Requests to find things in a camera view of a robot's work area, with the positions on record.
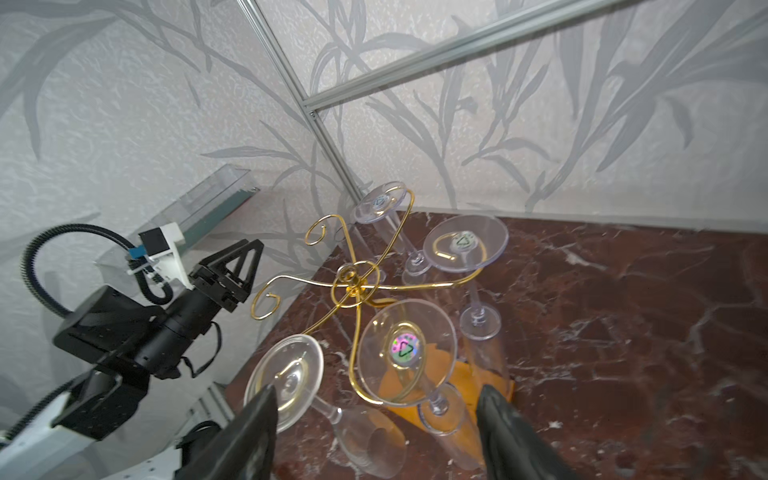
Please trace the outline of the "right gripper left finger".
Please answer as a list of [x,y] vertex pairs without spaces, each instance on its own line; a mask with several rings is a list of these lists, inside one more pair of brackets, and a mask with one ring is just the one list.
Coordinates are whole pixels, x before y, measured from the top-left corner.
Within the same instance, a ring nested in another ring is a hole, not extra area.
[[176,479],[269,479],[275,456],[278,407],[276,389],[262,388],[222,428],[198,424],[180,443],[182,464]]

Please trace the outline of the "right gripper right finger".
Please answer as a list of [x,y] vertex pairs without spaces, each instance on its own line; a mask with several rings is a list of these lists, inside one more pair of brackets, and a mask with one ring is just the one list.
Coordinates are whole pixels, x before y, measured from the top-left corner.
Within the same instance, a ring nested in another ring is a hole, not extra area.
[[488,479],[579,478],[492,385],[480,391],[476,418]]

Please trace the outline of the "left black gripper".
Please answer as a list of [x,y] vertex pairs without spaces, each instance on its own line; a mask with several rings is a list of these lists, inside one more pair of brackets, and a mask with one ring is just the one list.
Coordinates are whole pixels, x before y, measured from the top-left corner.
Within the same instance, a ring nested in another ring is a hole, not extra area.
[[264,250],[261,240],[241,240],[198,264],[189,274],[192,285],[214,303],[233,312],[252,292]]

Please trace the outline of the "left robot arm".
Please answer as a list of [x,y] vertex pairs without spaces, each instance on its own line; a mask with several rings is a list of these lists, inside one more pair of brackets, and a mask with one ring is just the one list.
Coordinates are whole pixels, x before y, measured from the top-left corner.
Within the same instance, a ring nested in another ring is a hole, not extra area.
[[54,344],[91,364],[13,428],[1,451],[4,479],[39,479],[125,424],[151,378],[176,379],[187,350],[221,310],[251,294],[264,244],[241,240],[201,260],[192,286],[168,307],[141,305],[104,286],[66,315]]

